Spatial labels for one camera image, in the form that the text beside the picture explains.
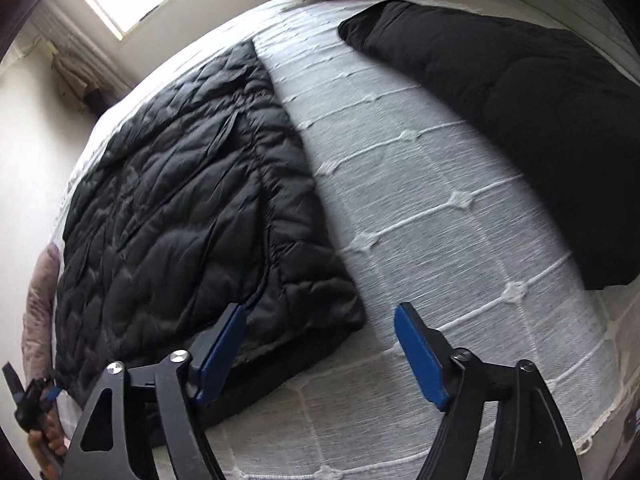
mattress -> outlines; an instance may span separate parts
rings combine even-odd
[[[640,280],[586,292],[519,172],[434,96],[342,44],[337,25],[376,1],[273,0],[171,58],[97,123],[53,239],[62,245],[75,185],[119,125],[181,73],[253,38],[303,137],[369,323],[331,357],[207,431],[227,477],[415,479],[441,417],[394,336],[394,307],[411,301],[453,346],[487,362],[536,362],[584,478],[604,478],[638,389]],[[413,1],[562,27],[518,0]],[[68,397],[58,407],[71,434],[79,409]],[[470,479],[482,478],[494,417],[488,404]],[[154,455],[160,478],[172,478],[166,450]]]

screw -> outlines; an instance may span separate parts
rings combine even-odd
[[[523,361],[520,363],[520,369],[525,371],[525,372],[534,372],[536,371],[536,365],[533,364],[531,361]]]
[[[453,358],[456,361],[469,361],[471,352],[466,348],[456,348],[455,352],[453,352]]]
[[[119,374],[123,370],[124,370],[124,363],[120,361],[116,361],[107,365],[107,371],[111,375]]]
[[[189,352],[187,352],[186,350],[176,350],[169,356],[169,359],[171,359],[172,363],[181,363],[186,361],[188,358]]]

wall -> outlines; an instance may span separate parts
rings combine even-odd
[[[23,381],[20,338],[29,280],[94,124],[90,115],[69,110],[59,101],[44,47],[0,74],[0,365],[11,361]],[[0,425],[36,475],[38,468],[14,421],[14,409],[0,380]]]
[[[167,0],[121,41],[84,0],[52,1],[135,84],[210,30],[268,0]]]

bed sheet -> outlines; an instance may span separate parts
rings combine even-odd
[[[338,23],[376,1],[273,0],[171,58],[98,122],[52,238],[62,246],[77,181],[140,103],[253,38],[303,137],[369,324],[333,356],[207,431],[228,478],[416,478],[440,413],[422,399],[394,338],[392,313],[403,300],[486,361],[533,359],[584,477],[603,478],[617,441],[598,436],[613,428],[607,421],[620,418],[638,382],[640,280],[585,292],[552,221],[508,161],[425,90],[341,43]],[[413,1],[562,27],[517,0]],[[471,479],[482,476],[494,408],[485,413]],[[62,397],[59,411],[72,432],[78,407]],[[172,478],[166,450],[155,457],[160,478]]]

human hand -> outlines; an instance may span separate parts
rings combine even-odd
[[[60,424],[50,413],[47,413],[44,419],[43,430],[49,439],[49,449],[57,456],[65,456],[66,445],[62,428],[60,428]],[[44,478],[47,480],[60,480],[53,464],[40,449],[40,445],[43,443],[42,432],[31,430],[27,437],[27,441],[31,452],[34,457],[36,457],[36,461],[42,470]]]

